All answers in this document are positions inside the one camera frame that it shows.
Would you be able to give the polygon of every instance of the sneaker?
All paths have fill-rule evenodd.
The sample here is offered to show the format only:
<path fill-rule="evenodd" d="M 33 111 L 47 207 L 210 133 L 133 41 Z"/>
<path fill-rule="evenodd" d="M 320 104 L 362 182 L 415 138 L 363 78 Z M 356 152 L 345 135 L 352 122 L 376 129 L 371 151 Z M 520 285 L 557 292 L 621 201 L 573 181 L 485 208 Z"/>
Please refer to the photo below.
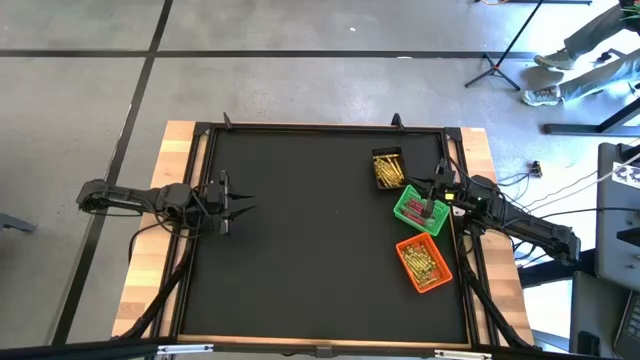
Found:
<path fill-rule="evenodd" d="M 569 57 L 567 49 L 562 49 L 555 54 L 542 56 L 536 55 L 533 58 L 536 64 L 546 68 L 556 68 L 559 70 L 572 70 L 575 60 Z"/>
<path fill-rule="evenodd" d="M 527 105 L 557 105 L 560 97 L 560 87 L 558 85 L 549 86 L 540 90 L 527 90 L 522 94 L 522 100 Z"/>

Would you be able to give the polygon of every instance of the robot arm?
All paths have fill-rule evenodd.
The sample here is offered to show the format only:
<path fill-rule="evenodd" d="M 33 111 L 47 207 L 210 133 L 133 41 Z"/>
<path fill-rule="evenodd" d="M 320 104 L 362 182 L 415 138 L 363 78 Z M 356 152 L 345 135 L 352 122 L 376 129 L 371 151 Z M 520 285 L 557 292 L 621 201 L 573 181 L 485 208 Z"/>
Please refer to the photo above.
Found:
<path fill-rule="evenodd" d="M 197 226 L 201 216 L 211 218 L 219 215 L 220 233 L 229 232 L 229 220 L 233 220 L 253 206 L 230 212 L 229 201 L 246 199 L 252 196 L 237 195 L 230 192 L 229 176 L 225 170 L 220 172 L 220 181 L 192 189 L 187 184 L 170 184 L 161 188 L 138 190 L 108 185 L 104 180 L 92 180 L 82 186 L 76 199 L 80 210 L 95 213 L 110 207 L 132 210 L 137 213 L 151 213 L 158 219 L 186 223 Z"/>
<path fill-rule="evenodd" d="M 481 233 L 486 229 L 501 231 L 540 247 L 565 265 L 580 260 L 580 239 L 571 228 L 524 212 L 507 201 L 498 186 L 485 177 L 473 176 L 468 185 L 454 184 L 454 173 L 444 164 L 443 159 L 431 179 L 409 178 L 421 196 L 427 199 L 427 206 L 421 214 L 423 217 L 429 217 L 433 201 L 440 200 L 465 210 L 465 226 L 474 227 Z"/>

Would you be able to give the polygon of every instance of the black stand leg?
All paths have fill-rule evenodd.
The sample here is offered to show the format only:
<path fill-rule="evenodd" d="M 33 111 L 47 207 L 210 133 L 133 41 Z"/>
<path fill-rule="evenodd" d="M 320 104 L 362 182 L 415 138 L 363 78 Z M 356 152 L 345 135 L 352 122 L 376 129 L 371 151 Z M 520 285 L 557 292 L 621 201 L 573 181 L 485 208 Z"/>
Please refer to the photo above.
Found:
<path fill-rule="evenodd" d="M 551 135 L 640 137 L 640 127 L 623 126 L 627 121 L 639 114 L 640 99 L 637 99 L 611 115 L 600 125 L 544 124 L 542 131 Z"/>
<path fill-rule="evenodd" d="M 482 78 L 484 78 L 486 76 L 498 74 L 498 76 L 500 76 L 503 79 L 507 80 L 507 82 L 509 84 L 511 84 L 511 86 L 513 86 L 516 89 L 516 91 L 520 91 L 520 87 L 518 86 L 518 84 L 516 84 L 515 81 L 511 80 L 507 75 L 505 75 L 500 70 L 500 65 L 502 64 L 504 59 L 507 57 L 507 55 L 511 51 L 511 48 L 513 47 L 513 45 L 516 44 L 516 41 L 518 41 L 518 38 L 520 37 L 520 35 L 522 35 L 522 32 L 524 31 L 524 29 L 527 27 L 527 25 L 529 25 L 529 22 L 531 21 L 531 19 L 533 19 L 533 16 L 536 14 L 536 12 L 538 12 L 538 9 L 542 5 L 542 2 L 544 2 L 544 0 L 538 0 L 538 5 L 536 5 L 535 9 L 533 9 L 533 11 L 531 12 L 531 15 L 529 15 L 529 17 L 527 18 L 527 21 L 524 22 L 524 25 L 522 25 L 522 27 L 520 28 L 520 30 L 516 34 L 516 37 L 513 38 L 513 40 L 511 41 L 511 44 L 509 44 L 509 47 L 507 47 L 507 50 L 505 50 L 505 52 L 502 54 L 502 56 L 500 57 L 500 60 L 498 60 L 497 63 L 494 64 L 493 60 L 489 57 L 489 55 L 487 55 L 487 54 L 482 55 L 483 58 L 485 58 L 485 59 L 487 59 L 487 61 L 489 61 L 489 64 L 491 65 L 491 69 L 485 71 L 482 75 L 480 75 L 480 76 L 476 77 L 475 79 L 469 81 L 468 83 L 464 84 L 464 87 L 468 88 L 469 85 L 473 84 L 474 82 L 476 82 L 476 81 L 478 81 L 478 80 L 480 80 L 480 79 L 482 79 Z"/>
<path fill-rule="evenodd" d="M 569 279 L 575 271 L 595 276 L 595 249 L 580 253 L 580 262 L 572 266 L 562 265 L 558 260 L 518 269 L 522 288 L 538 286 L 550 282 Z"/>
<path fill-rule="evenodd" d="M 24 232 L 36 231 L 35 225 L 3 213 L 0 213 L 0 228 L 16 229 Z"/>

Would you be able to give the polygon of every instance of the black table leg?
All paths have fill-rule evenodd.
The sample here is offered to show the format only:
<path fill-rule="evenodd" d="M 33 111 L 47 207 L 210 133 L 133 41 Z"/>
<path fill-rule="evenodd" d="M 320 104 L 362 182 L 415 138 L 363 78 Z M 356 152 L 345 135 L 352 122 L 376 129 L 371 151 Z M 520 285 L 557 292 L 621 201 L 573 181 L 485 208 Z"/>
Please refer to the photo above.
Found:
<path fill-rule="evenodd" d="M 639 137 L 640 127 L 623 126 L 638 114 L 640 114 L 640 99 L 611 115 L 600 125 L 544 124 L 542 131 L 550 135 Z"/>
<path fill-rule="evenodd" d="M 3 213 L 0 213 L 0 228 L 16 229 L 24 232 L 36 231 L 36 225 Z"/>
<path fill-rule="evenodd" d="M 595 276 L 595 249 L 582 251 L 580 262 L 572 265 L 563 265 L 554 260 L 543 264 L 518 269 L 522 288 L 538 286 L 559 280 L 570 279 L 575 271 L 582 271 Z"/>

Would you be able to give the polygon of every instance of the tripod stand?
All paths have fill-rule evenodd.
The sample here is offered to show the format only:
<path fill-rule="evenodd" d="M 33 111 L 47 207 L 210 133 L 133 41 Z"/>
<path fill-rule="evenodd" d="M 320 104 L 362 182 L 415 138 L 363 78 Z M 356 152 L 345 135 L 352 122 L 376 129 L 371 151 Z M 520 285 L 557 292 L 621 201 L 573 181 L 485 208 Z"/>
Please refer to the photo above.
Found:
<path fill-rule="evenodd" d="M 496 75 L 497 74 L 496 76 L 500 76 L 503 79 L 507 80 L 507 82 L 509 84 L 511 84 L 511 86 L 513 86 L 516 89 L 516 91 L 520 91 L 520 86 L 518 86 L 518 84 L 516 84 L 507 75 L 505 75 L 502 72 L 502 70 L 500 70 L 500 64 L 502 64 L 502 61 L 504 61 L 504 59 L 507 57 L 507 55 L 509 55 L 509 51 L 511 51 L 511 48 L 513 47 L 513 45 L 515 45 L 516 41 L 518 41 L 518 38 L 520 37 L 520 35 L 522 35 L 522 32 L 524 31 L 524 29 L 527 27 L 527 25 L 529 25 L 529 22 L 531 21 L 531 19 L 533 19 L 533 16 L 536 14 L 538 9 L 540 8 L 540 5 L 542 5 L 543 1 L 544 0 L 539 0 L 538 1 L 538 5 L 536 5 L 535 9 L 533 9 L 533 12 L 531 12 L 531 15 L 529 15 L 529 18 L 527 18 L 527 21 L 524 22 L 524 25 L 522 25 L 522 27 L 520 28 L 520 31 L 518 31 L 518 33 L 516 34 L 516 37 L 513 38 L 513 40 L 511 41 L 511 44 L 509 44 L 509 47 L 502 54 L 502 56 L 500 57 L 500 60 L 498 60 L 497 63 L 494 63 L 493 59 L 491 59 L 491 57 L 488 54 L 483 54 L 482 55 L 482 57 L 487 59 L 487 61 L 491 65 L 491 69 L 483 72 L 482 74 L 480 74 L 475 79 L 473 79 L 473 80 L 469 81 L 468 83 L 464 84 L 464 87 L 468 88 L 471 84 L 475 83 L 476 81 L 478 81 L 480 79 L 483 79 L 486 76 Z"/>

